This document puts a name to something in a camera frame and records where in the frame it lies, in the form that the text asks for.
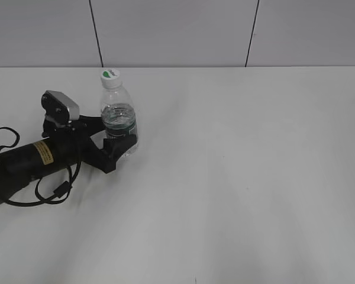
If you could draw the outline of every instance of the water bottle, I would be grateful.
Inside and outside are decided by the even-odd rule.
[[[134,104],[128,91],[122,85],[120,71],[103,70],[101,82],[104,87],[101,98],[101,118],[107,138],[119,139],[135,134],[138,139]],[[125,156],[133,154],[137,146],[138,142],[125,153]]]

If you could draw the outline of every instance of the white tabletop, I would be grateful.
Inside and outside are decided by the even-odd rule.
[[[355,283],[355,67],[121,71],[138,152],[0,205],[0,283]],[[46,89],[98,115],[98,76],[0,69],[0,126],[39,140]]]

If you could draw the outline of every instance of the robotic arm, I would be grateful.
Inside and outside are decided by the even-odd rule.
[[[15,147],[20,136],[11,128],[0,128],[16,135],[12,146],[0,146],[0,204],[37,206],[62,203],[70,194],[82,162],[104,173],[112,172],[116,169],[117,160],[137,143],[137,136],[129,135],[120,140],[104,139],[104,147],[99,149],[91,136],[105,129],[101,117],[80,115],[79,106],[61,92],[46,91],[41,104],[46,110],[42,133],[44,140],[1,153],[3,148]],[[71,166],[74,164],[76,170],[72,174]],[[42,178],[62,169],[67,169],[69,181],[62,183],[52,196],[41,196],[38,186]],[[37,201],[10,200],[13,194],[34,180],[38,180],[35,187]]]

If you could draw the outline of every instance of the black cable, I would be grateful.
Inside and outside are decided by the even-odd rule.
[[[20,135],[17,131],[15,131],[14,129],[10,128],[10,127],[0,127],[0,130],[8,130],[10,132],[12,132],[14,135],[16,135],[16,140],[14,141],[14,143],[10,146],[0,146],[0,151],[4,148],[14,148],[17,146],[18,142],[20,142]]]

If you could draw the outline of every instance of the white bottle cap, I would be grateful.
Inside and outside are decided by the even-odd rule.
[[[101,72],[101,83],[105,89],[113,89],[121,86],[120,71],[117,69],[105,69]]]

